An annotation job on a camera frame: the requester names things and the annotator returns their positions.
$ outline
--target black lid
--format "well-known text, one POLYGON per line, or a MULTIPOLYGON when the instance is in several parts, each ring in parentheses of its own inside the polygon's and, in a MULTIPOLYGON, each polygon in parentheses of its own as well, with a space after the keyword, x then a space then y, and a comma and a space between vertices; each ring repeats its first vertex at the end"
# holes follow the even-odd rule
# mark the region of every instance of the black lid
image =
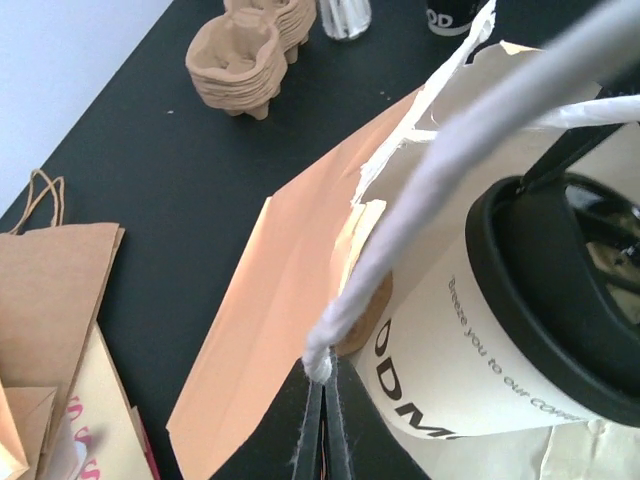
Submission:
POLYGON ((525 193, 521 181, 496 183, 469 211, 467 249, 478 285, 506 333, 552 383, 605 418, 640 426, 640 327, 620 309, 586 246, 630 237, 589 223, 590 207, 576 211, 566 190, 597 187, 607 208, 630 203, 575 175, 525 193))

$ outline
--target black table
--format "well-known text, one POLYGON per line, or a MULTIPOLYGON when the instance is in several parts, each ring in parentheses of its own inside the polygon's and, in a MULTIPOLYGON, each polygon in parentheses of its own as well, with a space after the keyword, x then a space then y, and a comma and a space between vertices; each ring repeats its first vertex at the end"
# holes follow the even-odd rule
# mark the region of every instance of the black table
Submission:
MULTIPOLYGON (((493 41, 540 46, 596 3, 498 0, 493 41)), ((462 39, 429 33, 422 0, 372 6, 370 31, 353 43, 329 41, 316 23, 256 122, 206 108, 184 67, 222 1, 176 0, 46 163, 66 178, 70 222, 127 229, 99 323, 165 480, 180 478, 165 424, 265 197, 417 88, 462 39)), ((289 442, 255 458, 286 463, 289 442)))

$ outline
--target white paper cup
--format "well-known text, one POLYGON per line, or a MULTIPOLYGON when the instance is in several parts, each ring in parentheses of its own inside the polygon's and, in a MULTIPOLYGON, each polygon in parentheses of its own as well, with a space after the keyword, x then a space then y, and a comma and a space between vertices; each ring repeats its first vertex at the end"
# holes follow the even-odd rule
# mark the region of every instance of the white paper cup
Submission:
MULTIPOLYGON (((616 397, 619 392, 551 345, 548 336, 536 339, 531 334, 529 345, 514 343, 504 328, 513 318, 502 323, 496 318, 476 278, 469 235, 468 223, 466 232, 372 334, 364 358, 369 394, 381 414, 410 435, 438 439, 594 420, 605 412, 596 413, 592 406, 603 402, 616 408, 619 401, 637 422, 636 399, 616 397), (550 381, 548 371, 545 375, 532 363, 536 355, 547 358, 547 348, 561 366, 560 382, 550 381), (563 382, 569 388, 558 386, 563 382), (594 400, 578 401, 568 391, 591 392, 594 400)), ((522 331, 527 328, 523 321, 522 331)))

